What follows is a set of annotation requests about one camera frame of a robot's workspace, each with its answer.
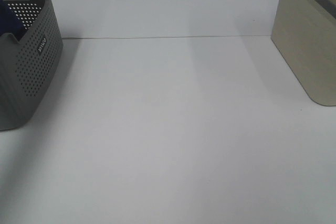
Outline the blue microfibre towel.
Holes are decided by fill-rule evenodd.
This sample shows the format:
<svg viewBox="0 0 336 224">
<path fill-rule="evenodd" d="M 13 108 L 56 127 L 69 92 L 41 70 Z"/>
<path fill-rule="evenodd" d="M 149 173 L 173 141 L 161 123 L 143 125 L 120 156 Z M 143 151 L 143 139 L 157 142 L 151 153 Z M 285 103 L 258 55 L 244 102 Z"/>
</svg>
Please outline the blue microfibre towel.
<svg viewBox="0 0 336 224">
<path fill-rule="evenodd" d="M 26 28 L 7 3 L 1 0 L 1 35 L 7 33 L 13 34 L 20 41 L 26 33 Z"/>
</svg>

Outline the grey perforated plastic basket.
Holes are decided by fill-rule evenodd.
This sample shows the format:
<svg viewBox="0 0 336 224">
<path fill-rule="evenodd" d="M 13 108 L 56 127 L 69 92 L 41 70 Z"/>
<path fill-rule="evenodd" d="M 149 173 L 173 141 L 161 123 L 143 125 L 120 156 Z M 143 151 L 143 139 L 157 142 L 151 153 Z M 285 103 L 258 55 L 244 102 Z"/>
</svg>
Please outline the grey perforated plastic basket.
<svg viewBox="0 0 336 224">
<path fill-rule="evenodd" d="M 63 43 L 52 0 L 4 0 L 23 22 L 20 41 L 1 35 L 1 130 L 26 124 L 56 72 Z"/>
</svg>

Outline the beige plastic bin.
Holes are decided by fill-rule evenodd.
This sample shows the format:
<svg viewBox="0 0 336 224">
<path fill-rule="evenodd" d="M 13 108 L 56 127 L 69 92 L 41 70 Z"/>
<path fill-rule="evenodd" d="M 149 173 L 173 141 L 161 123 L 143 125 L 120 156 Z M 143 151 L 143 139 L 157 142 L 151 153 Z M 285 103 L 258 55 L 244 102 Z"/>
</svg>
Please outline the beige plastic bin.
<svg viewBox="0 0 336 224">
<path fill-rule="evenodd" d="M 279 0 L 271 40 L 308 97 L 335 106 L 335 0 Z"/>
</svg>

